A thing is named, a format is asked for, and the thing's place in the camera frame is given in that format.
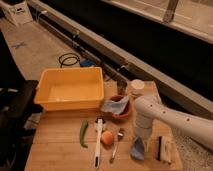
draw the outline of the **utensil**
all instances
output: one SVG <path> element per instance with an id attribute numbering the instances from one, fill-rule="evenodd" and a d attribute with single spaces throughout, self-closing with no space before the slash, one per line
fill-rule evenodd
<path id="1" fill-rule="evenodd" d="M 118 141 L 117 141 L 117 143 L 115 144 L 114 150 L 113 150 L 113 152 L 112 152 L 112 156 L 111 156 L 110 159 L 109 159 L 109 162 L 110 162 L 110 163 L 113 163 L 113 161 L 114 161 L 114 159 L 115 159 L 115 154 L 116 154 L 117 149 L 118 149 L 118 144 L 119 144 L 119 142 L 123 139 L 124 132 L 125 132 L 125 130 L 124 130 L 123 128 L 120 128 L 119 131 L 118 131 L 118 133 L 117 133 Z"/>
<path id="2" fill-rule="evenodd" d="M 96 141 L 96 147 L 95 147 L 95 158 L 94 158 L 94 166 L 95 169 L 99 168 L 100 165 L 100 155 L 101 155 L 101 133 L 106 128 L 105 121 L 102 118 L 97 118 L 95 121 L 95 129 L 98 132 L 97 135 L 97 141 Z"/>

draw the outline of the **small cup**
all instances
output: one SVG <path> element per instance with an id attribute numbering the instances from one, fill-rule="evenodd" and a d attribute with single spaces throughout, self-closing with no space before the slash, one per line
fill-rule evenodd
<path id="1" fill-rule="evenodd" d="M 135 79 L 130 83 L 132 88 L 132 95 L 139 97 L 141 95 L 142 89 L 144 88 L 144 82 L 142 80 Z"/>
<path id="2" fill-rule="evenodd" d="M 125 95 L 126 94 L 126 87 L 127 87 L 127 82 L 125 80 L 118 80 L 117 81 L 117 93 L 118 93 L 118 95 Z"/>

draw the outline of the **black wall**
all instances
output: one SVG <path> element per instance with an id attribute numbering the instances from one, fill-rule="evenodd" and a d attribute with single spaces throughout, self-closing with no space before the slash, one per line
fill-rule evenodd
<path id="1" fill-rule="evenodd" d="M 213 99 L 213 46 L 100 0 L 42 0 L 165 74 Z"/>

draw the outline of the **cardboard box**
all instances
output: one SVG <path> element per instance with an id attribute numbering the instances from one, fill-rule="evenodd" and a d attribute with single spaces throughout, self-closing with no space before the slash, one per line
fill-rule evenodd
<path id="1" fill-rule="evenodd" d="M 9 5 L 0 1 L 0 6 L 5 17 L 16 26 L 33 21 L 32 15 L 25 1 L 15 5 Z"/>

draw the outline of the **table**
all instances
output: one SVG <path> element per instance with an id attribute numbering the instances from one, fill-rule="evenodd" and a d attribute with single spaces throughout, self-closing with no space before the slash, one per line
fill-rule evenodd
<path id="1" fill-rule="evenodd" d="M 157 97 L 158 91 L 154 82 L 145 82 L 143 94 L 154 93 Z M 117 94 L 116 83 L 105 83 L 105 98 Z M 167 164 L 156 159 L 156 139 L 160 135 L 172 137 L 172 132 L 166 124 L 154 120 L 153 133 L 150 141 L 150 149 L 145 154 L 145 160 L 138 162 L 132 160 L 129 152 L 133 142 L 133 120 L 136 112 L 133 109 L 129 118 L 115 120 L 110 116 L 107 119 L 107 129 L 116 135 L 120 127 L 125 129 L 125 136 L 119 143 L 116 158 L 113 164 L 109 158 L 113 148 L 101 147 L 101 171 L 143 171 L 143 170 L 182 170 L 182 162 L 173 142 L 172 163 Z M 30 154 L 25 167 L 26 171 L 90 171 L 95 170 L 93 166 L 95 144 L 97 133 L 94 130 L 94 121 L 100 115 L 98 110 L 73 110 L 44 112 L 39 122 Z M 89 127 L 85 135 L 85 143 L 88 149 L 79 144 L 79 131 L 82 121 L 86 119 Z"/>

